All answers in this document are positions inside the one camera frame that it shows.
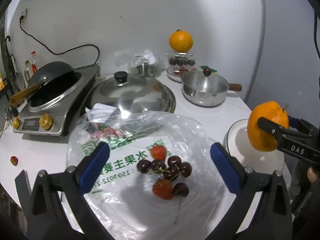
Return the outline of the large orange with stem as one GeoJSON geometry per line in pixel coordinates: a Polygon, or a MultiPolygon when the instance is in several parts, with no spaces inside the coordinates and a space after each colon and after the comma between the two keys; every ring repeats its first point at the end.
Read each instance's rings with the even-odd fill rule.
{"type": "Polygon", "coordinates": [[[289,117],[286,107],[275,101],[268,101],[256,106],[247,122],[247,136],[254,149],[260,152],[274,151],[278,143],[272,134],[282,126],[289,129],[289,117]]]}

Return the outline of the white plate with dark rim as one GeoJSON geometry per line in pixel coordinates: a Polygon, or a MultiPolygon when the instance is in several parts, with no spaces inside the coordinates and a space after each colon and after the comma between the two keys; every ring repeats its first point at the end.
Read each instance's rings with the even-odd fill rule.
{"type": "Polygon", "coordinates": [[[225,138],[227,152],[243,167],[250,166],[255,172],[272,174],[275,170],[282,171],[285,164],[283,152],[256,150],[247,136],[247,122],[247,119],[242,119],[229,128],[225,138]]]}

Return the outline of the clear plastic bag green print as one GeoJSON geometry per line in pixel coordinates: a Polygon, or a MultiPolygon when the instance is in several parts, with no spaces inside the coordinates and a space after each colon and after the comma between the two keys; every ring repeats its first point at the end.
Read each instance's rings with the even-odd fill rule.
{"type": "Polygon", "coordinates": [[[210,159],[214,138],[193,117],[88,111],[69,137],[67,166],[78,165],[100,142],[109,145],[110,157],[85,200],[115,239],[205,239],[235,198],[210,159]],[[152,188],[161,175],[138,171],[156,146],[191,164],[191,175],[177,178],[189,188],[186,197],[157,197],[152,188]]]}

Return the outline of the grey refrigerator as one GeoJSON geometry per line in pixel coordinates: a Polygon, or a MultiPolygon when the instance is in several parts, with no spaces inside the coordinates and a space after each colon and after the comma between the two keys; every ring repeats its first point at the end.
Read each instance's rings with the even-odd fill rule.
{"type": "Polygon", "coordinates": [[[290,116],[319,125],[319,57],[313,41],[314,10],[307,0],[265,0],[265,36],[247,99],[255,106],[288,104],[290,116]]]}

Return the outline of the dark cherry cluster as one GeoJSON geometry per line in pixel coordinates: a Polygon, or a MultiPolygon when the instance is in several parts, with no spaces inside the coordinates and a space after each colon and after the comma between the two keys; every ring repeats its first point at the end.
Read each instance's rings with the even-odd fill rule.
{"type": "Polygon", "coordinates": [[[193,168],[189,162],[182,161],[179,156],[173,155],[168,158],[167,163],[162,160],[140,160],[137,163],[137,170],[142,174],[156,174],[161,178],[173,181],[179,177],[188,178],[193,168]]]}

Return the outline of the steel induction cooker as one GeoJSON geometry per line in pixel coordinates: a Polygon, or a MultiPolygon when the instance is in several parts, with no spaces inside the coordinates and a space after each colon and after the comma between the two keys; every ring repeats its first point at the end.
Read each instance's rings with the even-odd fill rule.
{"type": "Polygon", "coordinates": [[[76,68],[81,73],[80,80],[67,89],[57,98],[40,107],[31,107],[28,99],[27,104],[19,112],[18,124],[14,125],[13,132],[34,135],[61,136],[68,134],[68,128],[81,110],[85,97],[95,82],[100,67],[84,66],[76,68]]]}

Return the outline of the stray strawberry on table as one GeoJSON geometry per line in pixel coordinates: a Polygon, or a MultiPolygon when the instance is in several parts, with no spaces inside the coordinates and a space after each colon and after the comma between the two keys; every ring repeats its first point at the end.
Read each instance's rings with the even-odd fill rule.
{"type": "Polygon", "coordinates": [[[10,158],[10,162],[12,163],[12,165],[17,166],[18,164],[18,158],[16,156],[12,156],[10,158]]]}

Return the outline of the green yellow sponge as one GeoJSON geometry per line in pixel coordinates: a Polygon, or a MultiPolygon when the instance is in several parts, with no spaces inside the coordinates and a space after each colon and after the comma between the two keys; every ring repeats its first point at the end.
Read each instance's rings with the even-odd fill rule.
{"type": "Polygon", "coordinates": [[[214,70],[214,69],[212,69],[212,68],[210,68],[208,66],[201,66],[201,69],[202,69],[203,73],[206,74],[206,75],[209,75],[209,74],[212,74],[212,73],[217,74],[216,70],[214,70]]]}

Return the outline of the small steel saucepan with lid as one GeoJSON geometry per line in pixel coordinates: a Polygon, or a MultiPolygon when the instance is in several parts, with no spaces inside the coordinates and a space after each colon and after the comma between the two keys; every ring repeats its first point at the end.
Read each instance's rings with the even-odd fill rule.
{"type": "Polygon", "coordinates": [[[203,71],[194,70],[181,76],[182,93],[191,103],[201,107],[216,107],[221,105],[227,92],[242,91],[242,85],[229,83],[218,74],[206,75],[203,71]]]}

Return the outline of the large steel wok lid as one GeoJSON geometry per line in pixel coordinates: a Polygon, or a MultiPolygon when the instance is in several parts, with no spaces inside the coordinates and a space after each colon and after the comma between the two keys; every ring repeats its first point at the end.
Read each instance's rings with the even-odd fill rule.
{"type": "Polygon", "coordinates": [[[173,92],[154,77],[116,72],[110,78],[99,77],[89,92],[85,107],[101,103],[130,113],[163,111],[174,113],[173,92]]]}

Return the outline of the clear glass container with cherries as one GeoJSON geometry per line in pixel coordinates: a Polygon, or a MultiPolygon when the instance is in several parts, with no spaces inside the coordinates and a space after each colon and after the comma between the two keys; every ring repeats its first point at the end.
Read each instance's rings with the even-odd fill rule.
{"type": "Polygon", "coordinates": [[[197,57],[191,53],[168,51],[166,56],[168,59],[167,76],[173,81],[181,83],[181,76],[185,72],[200,69],[197,57]]]}

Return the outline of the steel condiment cups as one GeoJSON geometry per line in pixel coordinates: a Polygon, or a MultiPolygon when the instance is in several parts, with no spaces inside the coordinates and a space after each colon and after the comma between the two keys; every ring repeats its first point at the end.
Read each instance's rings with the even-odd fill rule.
{"type": "Polygon", "coordinates": [[[137,74],[147,77],[155,77],[157,72],[157,64],[156,63],[148,63],[147,61],[143,61],[137,67],[137,74]]]}

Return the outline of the oil bottle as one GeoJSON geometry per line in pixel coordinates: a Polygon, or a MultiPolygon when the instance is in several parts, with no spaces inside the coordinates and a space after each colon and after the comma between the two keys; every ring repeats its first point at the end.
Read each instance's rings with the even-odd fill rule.
{"type": "Polygon", "coordinates": [[[32,77],[33,73],[31,70],[31,65],[29,60],[25,61],[25,69],[24,69],[24,78],[26,82],[28,83],[30,81],[30,78],[32,77]]]}

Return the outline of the crumpled clear plastic bag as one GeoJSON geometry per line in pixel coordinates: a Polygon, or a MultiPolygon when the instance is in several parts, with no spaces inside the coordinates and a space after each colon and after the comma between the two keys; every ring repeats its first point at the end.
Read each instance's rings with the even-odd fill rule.
{"type": "Polygon", "coordinates": [[[149,49],[140,51],[135,55],[121,55],[121,57],[116,61],[116,68],[118,69],[118,71],[123,71],[125,69],[125,72],[127,72],[128,74],[137,74],[136,67],[143,61],[147,61],[151,64],[157,64],[157,72],[155,77],[161,76],[161,74],[166,69],[165,63],[161,59],[161,57],[156,52],[149,49]]]}

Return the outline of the orange on glass container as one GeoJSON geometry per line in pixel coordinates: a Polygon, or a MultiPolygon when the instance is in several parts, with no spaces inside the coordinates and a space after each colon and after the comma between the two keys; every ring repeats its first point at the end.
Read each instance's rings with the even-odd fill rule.
{"type": "Polygon", "coordinates": [[[187,53],[193,47],[193,38],[183,30],[177,30],[169,38],[170,47],[179,53],[187,53]]]}

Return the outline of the black umbrella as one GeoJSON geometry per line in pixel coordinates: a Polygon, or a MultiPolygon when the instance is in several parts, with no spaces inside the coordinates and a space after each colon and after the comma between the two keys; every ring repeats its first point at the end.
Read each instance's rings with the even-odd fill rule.
{"type": "Polygon", "coordinates": [[[5,37],[5,40],[4,40],[5,56],[6,56],[6,59],[7,59],[6,71],[8,72],[7,77],[9,79],[9,81],[10,81],[10,84],[13,87],[14,93],[16,93],[16,92],[18,92],[18,87],[17,87],[17,84],[16,84],[15,68],[14,68],[14,65],[13,65],[9,50],[8,50],[8,45],[7,45],[7,42],[10,42],[10,41],[11,41],[11,38],[10,38],[9,35],[7,35],[5,37]]]}

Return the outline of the white wall socket left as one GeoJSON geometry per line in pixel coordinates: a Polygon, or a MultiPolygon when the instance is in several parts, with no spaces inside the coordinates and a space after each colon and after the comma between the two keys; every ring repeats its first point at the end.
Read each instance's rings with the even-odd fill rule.
{"type": "Polygon", "coordinates": [[[24,9],[20,15],[19,21],[22,23],[27,18],[28,9],[24,9]]]}

